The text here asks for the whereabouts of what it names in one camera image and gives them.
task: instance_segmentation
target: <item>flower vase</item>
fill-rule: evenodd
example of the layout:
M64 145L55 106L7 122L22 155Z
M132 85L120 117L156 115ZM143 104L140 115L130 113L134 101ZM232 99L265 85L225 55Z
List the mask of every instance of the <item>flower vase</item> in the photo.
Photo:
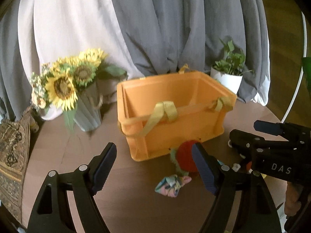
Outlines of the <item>flower vase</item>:
M101 125L100 110L96 108L98 98L96 83L78 94L77 112L74 121L82 131L92 131Z

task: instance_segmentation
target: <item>green plant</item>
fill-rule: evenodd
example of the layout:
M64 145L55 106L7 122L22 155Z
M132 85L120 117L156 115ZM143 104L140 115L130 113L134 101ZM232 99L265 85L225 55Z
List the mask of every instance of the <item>green plant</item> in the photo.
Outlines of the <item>green plant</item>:
M234 52L233 41L229 41L227 44L220 39L224 45L225 55L222 60L216 61L213 68L221 73L241 76L247 72L253 72L253 70L245 71L245 55L243 50L241 53Z

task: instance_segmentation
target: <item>wooden table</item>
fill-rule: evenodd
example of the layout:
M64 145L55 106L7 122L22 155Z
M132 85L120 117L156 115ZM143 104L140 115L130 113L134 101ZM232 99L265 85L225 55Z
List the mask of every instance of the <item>wooden table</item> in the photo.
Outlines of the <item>wooden table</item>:
M237 102L227 114L225 133L203 145L207 152L230 166L239 162L238 154L227 146L232 129L257 134L253 123L257 119L271 122L279 120L266 108L256 103ZM267 134L266 139L279 139ZM213 204L214 196L205 190L200 177L184 186L177 198L155 193L159 181L175 173L169 156L135 162L131 159L125 137L117 128L117 108L113 104L105 114L102 125L92 134L78 128L70 134L63 117L45 122L31 154L23 191L23 225L27 226L32 206L47 173L71 172L102 152L108 142L116 144L117 159L102 191L95 201L111 233L196 233L200 230ZM272 177L266 183L276 206L285 200L286 183ZM77 232L84 232L72 192L69 203ZM227 229L231 230L239 205L237 193Z

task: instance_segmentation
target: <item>orange plastic bin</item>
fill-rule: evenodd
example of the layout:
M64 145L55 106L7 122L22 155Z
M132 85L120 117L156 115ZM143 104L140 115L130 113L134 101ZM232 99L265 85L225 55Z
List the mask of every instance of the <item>orange plastic bin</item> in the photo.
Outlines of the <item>orange plastic bin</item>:
M221 135L223 120L230 108L225 104L219 108L217 103L224 103L221 99L225 99L232 108L237 99L233 92L202 72L121 82L117 97L119 127L127 137L135 161L169 154L171 148L187 140L203 142ZM161 106L165 108L164 115L150 128L152 120L149 119ZM166 109L175 116L169 118Z

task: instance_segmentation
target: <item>colorful cloth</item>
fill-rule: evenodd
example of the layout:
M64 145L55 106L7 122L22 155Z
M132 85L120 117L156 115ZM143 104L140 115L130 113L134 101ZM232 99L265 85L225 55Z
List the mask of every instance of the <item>colorful cloth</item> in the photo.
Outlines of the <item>colorful cloth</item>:
M156 186L155 191L162 195L167 195L168 197L177 197L178 192L181 187L186 185L191 181L191 177L184 176L178 177L176 174L170 177L165 177Z

